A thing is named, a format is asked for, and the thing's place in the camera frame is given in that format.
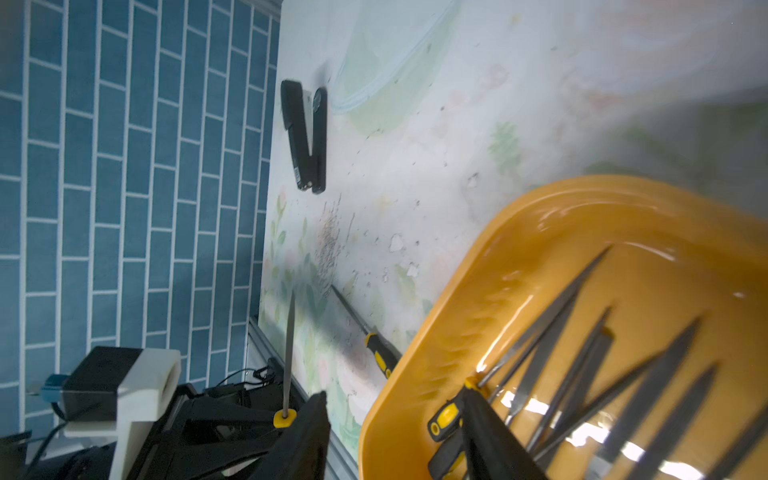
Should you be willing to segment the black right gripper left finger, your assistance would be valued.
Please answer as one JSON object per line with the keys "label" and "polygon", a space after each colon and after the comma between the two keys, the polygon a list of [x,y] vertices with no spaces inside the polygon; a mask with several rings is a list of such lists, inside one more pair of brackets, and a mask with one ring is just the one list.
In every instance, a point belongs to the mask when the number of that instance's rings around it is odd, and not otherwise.
{"label": "black right gripper left finger", "polygon": [[331,425],[327,395],[312,395],[302,408],[279,409],[273,425],[281,433],[249,479],[323,479]]}

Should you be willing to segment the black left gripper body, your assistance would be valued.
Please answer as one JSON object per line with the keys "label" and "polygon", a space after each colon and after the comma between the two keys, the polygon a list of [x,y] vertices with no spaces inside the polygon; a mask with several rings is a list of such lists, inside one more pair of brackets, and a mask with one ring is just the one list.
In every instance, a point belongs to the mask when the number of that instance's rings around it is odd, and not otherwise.
{"label": "black left gripper body", "polygon": [[[298,412],[308,399],[290,399]],[[282,384],[247,383],[193,395],[183,387],[154,426],[130,479],[249,479],[281,433],[273,425]]]}

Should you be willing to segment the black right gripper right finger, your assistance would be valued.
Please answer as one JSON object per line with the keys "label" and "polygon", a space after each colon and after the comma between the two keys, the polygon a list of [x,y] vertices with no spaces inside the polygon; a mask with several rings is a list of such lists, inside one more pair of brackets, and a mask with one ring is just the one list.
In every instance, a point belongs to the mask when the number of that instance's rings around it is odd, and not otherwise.
{"label": "black right gripper right finger", "polygon": [[547,476],[476,390],[461,393],[462,444],[471,479]]}

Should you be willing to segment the round file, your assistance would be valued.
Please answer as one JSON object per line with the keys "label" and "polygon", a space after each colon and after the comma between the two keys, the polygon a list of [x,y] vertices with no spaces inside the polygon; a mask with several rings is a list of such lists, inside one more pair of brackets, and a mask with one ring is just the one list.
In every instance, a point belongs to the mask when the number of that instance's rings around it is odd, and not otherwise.
{"label": "round file", "polygon": [[289,302],[285,337],[286,342],[282,381],[282,406],[281,409],[278,410],[273,417],[273,425],[278,430],[290,427],[297,417],[296,411],[290,407],[295,320],[295,293],[292,292]]}

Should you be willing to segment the file tool yellow black handle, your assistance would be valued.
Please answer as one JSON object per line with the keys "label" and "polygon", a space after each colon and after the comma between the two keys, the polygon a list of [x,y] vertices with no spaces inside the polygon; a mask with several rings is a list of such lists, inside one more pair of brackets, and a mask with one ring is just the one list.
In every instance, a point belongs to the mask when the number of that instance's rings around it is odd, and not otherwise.
{"label": "file tool yellow black handle", "polygon": [[498,373],[498,371],[512,360],[523,347],[528,348],[527,354],[529,354],[530,350],[541,339],[546,330],[565,310],[566,304],[575,298],[589,275],[599,265],[611,248],[611,245],[607,246],[564,288],[564,290],[552,301],[531,326],[518,337],[518,339],[507,349],[505,354],[479,381],[476,381],[474,377],[468,377],[464,381],[463,386],[457,394],[450,398],[429,419],[427,427],[429,435],[433,441],[441,442],[458,429],[461,410],[461,407],[459,406],[459,394],[468,390],[482,392],[483,388]]}

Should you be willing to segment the lone angled file tool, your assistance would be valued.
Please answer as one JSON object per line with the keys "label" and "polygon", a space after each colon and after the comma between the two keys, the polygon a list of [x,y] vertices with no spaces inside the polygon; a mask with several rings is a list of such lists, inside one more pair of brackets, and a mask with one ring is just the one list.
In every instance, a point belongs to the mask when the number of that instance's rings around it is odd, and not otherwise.
{"label": "lone angled file tool", "polygon": [[388,340],[383,338],[375,328],[370,327],[364,321],[339,289],[332,285],[331,290],[346,313],[363,331],[365,335],[365,347],[372,353],[378,369],[386,379],[389,379],[399,363],[401,358],[400,353]]}

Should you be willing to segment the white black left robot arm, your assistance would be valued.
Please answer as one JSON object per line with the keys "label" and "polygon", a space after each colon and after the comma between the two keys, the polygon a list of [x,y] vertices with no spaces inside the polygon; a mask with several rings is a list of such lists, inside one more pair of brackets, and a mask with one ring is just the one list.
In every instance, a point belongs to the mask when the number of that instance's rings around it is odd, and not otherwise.
{"label": "white black left robot arm", "polygon": [[2,438],[4,479],[321,479],[330,423],[326,397],[296,411],[277,405],[277,386],[224,385],[198,393],[179,386],[139,434],[59,456],[54,428],[34,453],[28,432]]}

